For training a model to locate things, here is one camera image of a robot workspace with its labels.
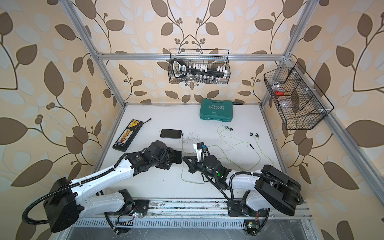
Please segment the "blue edged black smartphone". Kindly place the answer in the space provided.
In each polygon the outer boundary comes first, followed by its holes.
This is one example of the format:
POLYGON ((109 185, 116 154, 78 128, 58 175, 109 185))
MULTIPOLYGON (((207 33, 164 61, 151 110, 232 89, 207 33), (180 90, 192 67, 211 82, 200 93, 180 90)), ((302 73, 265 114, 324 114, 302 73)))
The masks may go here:
POLYGON ((182 137, 182 134, 182 130, 162 129, 160 137, 167 139, 180 139, 182 137))

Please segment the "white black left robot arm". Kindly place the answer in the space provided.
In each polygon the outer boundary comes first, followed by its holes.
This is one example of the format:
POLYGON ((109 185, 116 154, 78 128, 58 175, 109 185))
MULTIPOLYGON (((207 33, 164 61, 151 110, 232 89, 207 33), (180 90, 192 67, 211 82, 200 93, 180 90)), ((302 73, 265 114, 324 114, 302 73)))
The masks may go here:
POLYGON ((122 154, 114 165, 91 175, 71 181, 61 178, 48 194, 24 210, 22 221, 29 225, 48 224, 51 232, 58 233, 83 217, 128 212, 133 209, 134 200, 127 190, 101 196, 98 193, 152 167, 169 170, 172 164, 181 164, 182 156, 181 151, 155 141, 141 151, 122 154))

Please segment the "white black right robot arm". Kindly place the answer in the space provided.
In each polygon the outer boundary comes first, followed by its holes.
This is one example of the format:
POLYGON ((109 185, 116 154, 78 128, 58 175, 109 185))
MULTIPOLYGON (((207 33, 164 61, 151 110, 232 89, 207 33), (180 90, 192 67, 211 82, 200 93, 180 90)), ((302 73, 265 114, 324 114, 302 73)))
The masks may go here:
POLYGON ((225 168, 213 155, 185 156, 183 161, 189 172, 200 172, 219 190, 227 200, 228 214, 253 217, 259 212, 275 209, 282 214, 294 216, 296 207, 304 203, 301 185, 271 165, 260 171, 234 171, 225 168))

